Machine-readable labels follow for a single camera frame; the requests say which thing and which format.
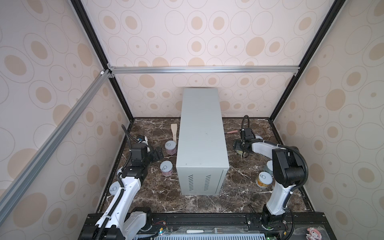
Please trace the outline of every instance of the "wallpaper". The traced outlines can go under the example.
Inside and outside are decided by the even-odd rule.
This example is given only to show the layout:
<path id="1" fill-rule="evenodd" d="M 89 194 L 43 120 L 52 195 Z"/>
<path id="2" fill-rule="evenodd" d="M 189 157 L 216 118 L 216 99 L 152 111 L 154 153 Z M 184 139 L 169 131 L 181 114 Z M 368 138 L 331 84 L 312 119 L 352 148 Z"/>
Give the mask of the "wallpaper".
<path id="1" fill-rule="evenodd" d="M 0 240 L 75 240 L 95 212 L 128 119 L 104 83 L 20 202 Z"/>
<path id="2" fill-rule="evenodd" d="M 180 117 L 183 89 L 217 88 L 223 117 L 269 117 L 293 73 L 117 74 L 134 117 Z"/>
<path id="3" fill-rule="evenodd" d="M 384 236 L 383 35 L 384 1 L 350 1 L 275 121 L 339 240 Z"/>
<path id="4" fill-rule="evenodd" d="M 297 65 L 333 0 L 83 0 L 113 66 Z"/>
<path id="5" fill-rule="evenodd" d="M 0 195 L 100 69 L 66 1 L 1 1 Z"/>

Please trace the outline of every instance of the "vent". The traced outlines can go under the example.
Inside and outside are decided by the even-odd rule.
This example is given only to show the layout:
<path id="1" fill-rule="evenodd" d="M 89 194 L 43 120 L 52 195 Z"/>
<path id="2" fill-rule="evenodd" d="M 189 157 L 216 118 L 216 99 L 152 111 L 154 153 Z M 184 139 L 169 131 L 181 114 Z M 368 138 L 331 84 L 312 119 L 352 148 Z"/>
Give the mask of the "vent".
<path id="1" fill-rule="evenodd" d="M 139 240 L 140 238 L 147 237 L 151 235 L 136 235 L 133 240 Z M 263 233 L 222 233 L 222 234 L 198 234 L 188 235 L 188 234 L 171 234 L 167 236 L 158 236 L 156 240 L 266 240 Z"/>
<path id="2" fill-rule="evenodd" d="M 208 175 L 205 177 L 205 182 L 204 182 L 204 191 L 208 190 L 209 188 L 209 182 L 211 181 L 211 175 Z"/>
<path id="3" fill-rule="evenodd" d="M 192 191 L 193 190 L 193 175 L 188 176 L 188 186 L 189 186 L 189 190 Z"/>

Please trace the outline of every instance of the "fork handle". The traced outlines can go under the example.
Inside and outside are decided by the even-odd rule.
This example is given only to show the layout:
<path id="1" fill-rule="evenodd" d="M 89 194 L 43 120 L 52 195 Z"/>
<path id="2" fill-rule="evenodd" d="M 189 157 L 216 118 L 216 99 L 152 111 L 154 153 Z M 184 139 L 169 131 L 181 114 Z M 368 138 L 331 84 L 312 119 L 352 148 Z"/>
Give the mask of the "fork handle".
<path id="1" fill-rule="evenodd" d="M 198 229 L 188 229 L 187 233 L 203 233 L 204 230 L 198 230 Z"/>

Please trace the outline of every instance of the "pink cartoon character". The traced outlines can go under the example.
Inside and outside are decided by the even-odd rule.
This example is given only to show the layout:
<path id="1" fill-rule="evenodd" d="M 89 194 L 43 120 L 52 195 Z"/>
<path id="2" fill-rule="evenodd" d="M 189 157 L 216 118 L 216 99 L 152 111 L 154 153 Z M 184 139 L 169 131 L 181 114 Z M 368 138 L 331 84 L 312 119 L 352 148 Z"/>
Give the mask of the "pink cartoon character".
<path id="1" fill-rule="evenodd" d="M 309 234 L 307 233 L 305 236 L 307 240 L 321 240 L 321 233 L 316 228 L 309 227 L 307 228 L 307 231 L 309 232 Z"/>

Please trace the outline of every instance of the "wooden spatula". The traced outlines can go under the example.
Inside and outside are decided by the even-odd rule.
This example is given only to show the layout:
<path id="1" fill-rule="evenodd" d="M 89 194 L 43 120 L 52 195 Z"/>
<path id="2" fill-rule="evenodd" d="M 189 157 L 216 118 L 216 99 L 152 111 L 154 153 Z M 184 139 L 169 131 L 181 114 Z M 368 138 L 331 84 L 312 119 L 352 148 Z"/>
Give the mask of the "wooden spatula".
<path id="1" fill-rule="evenodd" d="M 177 123 L 172 123 L 172 124 L 170 125 L 170 129 L 172 130 L 173 141 L 177 144 L 177 138 L 176 138 L 176 133 L 177 133 Z"/>

